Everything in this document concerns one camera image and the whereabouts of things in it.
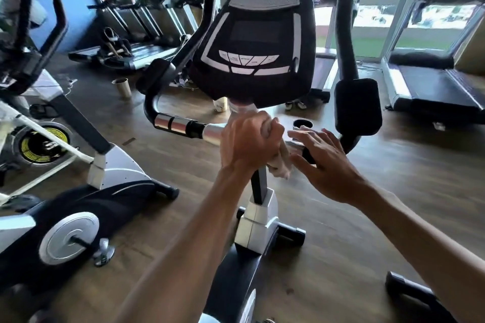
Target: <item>person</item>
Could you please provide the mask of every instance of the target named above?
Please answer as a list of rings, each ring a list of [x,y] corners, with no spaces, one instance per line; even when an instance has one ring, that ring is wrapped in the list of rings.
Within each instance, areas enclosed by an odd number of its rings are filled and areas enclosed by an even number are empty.
[[[196,323],[222,260],[239,197],[252,173],[278,153],[284,133],[277,118],[242,115],[223,130],[222,166],[200,208],[164,253],[154,260],[123,303],[115,323]],[[292,154],[293,164],[324,196],[361,210],[382,230],[462,323],[485,317],[485,261],[440,232],[396,195],[368,181],[350,163],[336,136],[304,128],[288,135],[302,142],[316,166]]]

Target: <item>person's left hand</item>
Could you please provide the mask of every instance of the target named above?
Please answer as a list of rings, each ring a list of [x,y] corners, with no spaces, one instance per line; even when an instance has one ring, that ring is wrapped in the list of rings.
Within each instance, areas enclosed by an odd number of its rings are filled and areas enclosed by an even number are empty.
[[[242,167],[256,171],[278,155],[285,128],[278,118],[271,121],[268,138],[261,135],[261,126],[271,117],[266,111],[242,114],[222,131],[221,160],[223,167]]]

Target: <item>console screen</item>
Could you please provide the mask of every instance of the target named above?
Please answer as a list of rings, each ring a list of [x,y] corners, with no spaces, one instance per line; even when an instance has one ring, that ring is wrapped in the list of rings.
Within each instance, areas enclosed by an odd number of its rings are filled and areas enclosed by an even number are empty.
[[[274,20],[239,20],[234,23],[229,40],[278,43],[281,25]]]

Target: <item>grass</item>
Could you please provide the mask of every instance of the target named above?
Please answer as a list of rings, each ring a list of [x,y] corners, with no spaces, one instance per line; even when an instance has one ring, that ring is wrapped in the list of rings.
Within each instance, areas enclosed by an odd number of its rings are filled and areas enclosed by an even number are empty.
[[[326,36],[317,37],[317,46],[325,46]],[[379,57],[384,39],[382,38],[353,38],[355,55],[359,57]],[[415,47],[421,49],[448,49],[449,44],[439,41],[420,40],[414,38],[400,38],[398,47]],[[332,49],[336,48],[335,38],[332,39]]]

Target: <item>hand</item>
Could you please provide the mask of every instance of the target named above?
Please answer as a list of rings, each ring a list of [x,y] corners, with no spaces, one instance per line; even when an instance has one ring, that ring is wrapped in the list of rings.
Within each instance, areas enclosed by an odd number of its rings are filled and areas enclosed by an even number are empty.
[[[293,164],[310,180],[324,196],[359,208],[363,195],[372,185],[350,163],[337,137],[322,129],[289,130],[288,136],[302,142],[310,151],[316,167],[299,154],[292,154]]]
[[[222,166],[254,172],[276,156],[285,128],[274,118],[270,136],[265,138],[261,135],[261,126],[269,120],[271,117],[266,111],[259,111],[240,115],[228,123],[221,135]]]

